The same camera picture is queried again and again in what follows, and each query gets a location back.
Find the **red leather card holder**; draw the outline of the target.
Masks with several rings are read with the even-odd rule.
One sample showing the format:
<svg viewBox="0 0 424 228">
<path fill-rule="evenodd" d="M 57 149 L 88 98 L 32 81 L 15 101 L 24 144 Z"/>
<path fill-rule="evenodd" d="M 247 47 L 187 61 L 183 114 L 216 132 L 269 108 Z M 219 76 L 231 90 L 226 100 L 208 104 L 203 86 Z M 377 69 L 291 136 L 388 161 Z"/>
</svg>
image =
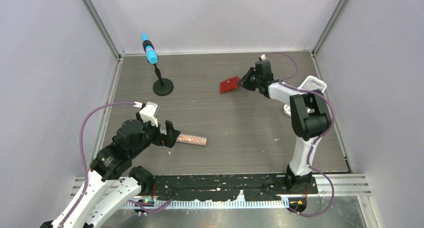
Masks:
<svg viewBox="0 0 424 228">
<path fill-rule="evenodd" d="M 226 79 L 219 84 L 219 92 L 220 93 L 227 93 L 229 91 L 233 91 L 237 88 L 239 88 L 239 80 L 240 78 L 238 76 L 231 77 L 229 79 Z"/>
</svg>

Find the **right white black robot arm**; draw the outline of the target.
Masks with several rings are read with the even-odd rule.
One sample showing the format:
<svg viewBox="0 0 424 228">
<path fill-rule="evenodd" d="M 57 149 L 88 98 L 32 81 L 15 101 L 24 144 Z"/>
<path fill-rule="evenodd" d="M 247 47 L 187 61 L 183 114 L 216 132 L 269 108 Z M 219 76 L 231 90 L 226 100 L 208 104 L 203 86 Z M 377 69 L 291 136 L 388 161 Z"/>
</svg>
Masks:
<svg viewBox="0 0 424 228">
<path fill-rule="evenodd" d="M 302 90 L 276 80 L 267 60 L 257 61 L 238 85 L 249 91 L 258 90 L 266 98 L 290 106 L 296 143 L 293 158 L 286 169 L 284 186 L 291 193 L 299 193 L 312 180 L 316 148 L 333 124 L 328 101 L 318 90 Z"/>
</svg>

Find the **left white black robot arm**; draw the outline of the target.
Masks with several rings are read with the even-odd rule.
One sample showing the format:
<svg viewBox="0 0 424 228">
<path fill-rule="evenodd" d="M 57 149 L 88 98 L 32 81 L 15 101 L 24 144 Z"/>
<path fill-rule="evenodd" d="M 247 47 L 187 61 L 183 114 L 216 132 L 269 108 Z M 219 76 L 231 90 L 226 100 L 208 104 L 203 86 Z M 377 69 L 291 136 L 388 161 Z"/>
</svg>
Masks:
<svg viewBox="0 0 424 228">
<path fill-rule="evenodd" d="M 142 119 L 127 120 L 117 130 L 112 143 L 93 159 L 84 184 L 67 208 L 43 228 L 100 228 L 120 207 L 137 194 L 148 195 L 154 176 L 132 160 L 150 145 L 172 148 L 181 134 L 171 121 L 160 126 Z"/>
</svg>

